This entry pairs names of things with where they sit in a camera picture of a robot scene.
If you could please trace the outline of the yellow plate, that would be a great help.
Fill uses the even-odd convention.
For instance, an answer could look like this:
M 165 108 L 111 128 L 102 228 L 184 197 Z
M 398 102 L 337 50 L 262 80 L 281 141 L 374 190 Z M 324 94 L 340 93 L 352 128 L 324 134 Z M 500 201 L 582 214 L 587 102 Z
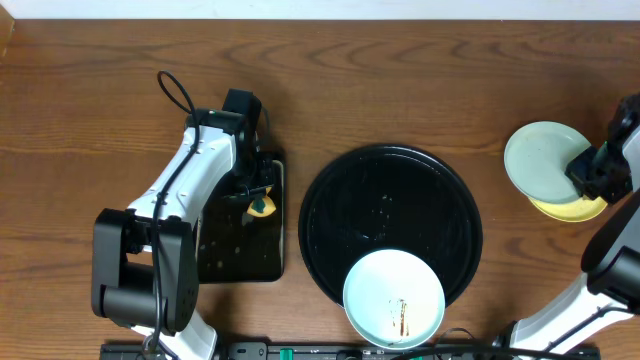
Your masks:
M 565 204 L 545 203 L 529 197 L 529 201 L 545 215 L 563 222 L 578 223 L 591 220 L 602 213 L 608 206 L 602 198 L 590 200 L 580 198 Z

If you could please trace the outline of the light blue plate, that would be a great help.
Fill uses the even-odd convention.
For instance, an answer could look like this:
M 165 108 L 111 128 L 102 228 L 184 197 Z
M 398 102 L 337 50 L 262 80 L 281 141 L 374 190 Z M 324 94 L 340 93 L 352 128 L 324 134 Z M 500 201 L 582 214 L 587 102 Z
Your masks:
M 534 122 L 511 135 L 504 150 L 504 166 L 511 182 L 527 197 L 550 204 L 571 203 L 580 195 L 565 170 L 590 146 L 581 133 L 567 125 Z
M 446 309 L 435 272 L 417 256 L 395 249 L 360 258 L 346 276 L 342 295 L 352 327 L 371 344 L 389 350 L 425 343 Z

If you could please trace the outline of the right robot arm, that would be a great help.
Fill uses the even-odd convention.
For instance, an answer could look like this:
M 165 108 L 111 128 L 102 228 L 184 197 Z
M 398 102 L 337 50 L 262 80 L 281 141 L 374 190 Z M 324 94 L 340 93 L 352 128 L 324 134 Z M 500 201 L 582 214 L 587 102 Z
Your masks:
M 620 101 L 601 147 L 569 126 L 539 121 L 512 134 L 504 165 L 514 186 L 538 205 L 585 198 L 624 204 L 587 245 L 578 278 L 542 310 L 510 325 L 495 346 L 516 348 L 521 359 L 549 359 L 638 314 L 638 95 Z

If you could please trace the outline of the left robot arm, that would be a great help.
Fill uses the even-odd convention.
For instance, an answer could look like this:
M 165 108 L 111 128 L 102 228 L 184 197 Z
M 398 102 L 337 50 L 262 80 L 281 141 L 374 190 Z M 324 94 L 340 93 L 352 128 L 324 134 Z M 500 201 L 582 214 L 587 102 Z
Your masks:
M 127 209 L 104 209 L 93 228 L 91 308 L 143 335 L 137 359 L 210 359 L 218 335 L 196 310 L 202 212 L 223 180 L 229 196 L 273 213 L 272 163 L 257 123 L 266 110 L 190 112 L 168 165 Z

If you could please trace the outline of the green yellow sponge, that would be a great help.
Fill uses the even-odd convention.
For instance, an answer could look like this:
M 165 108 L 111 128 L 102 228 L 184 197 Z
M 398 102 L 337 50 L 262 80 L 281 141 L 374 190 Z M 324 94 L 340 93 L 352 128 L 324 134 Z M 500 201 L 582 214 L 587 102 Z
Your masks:
M 276 211 L 276 205 L 273 199 L 269 196 L 271 187 L 267 187 L 266 190 L 257 195 L 249 204 L 247 214 L 257 218 L 264 218 L 272 215 Z

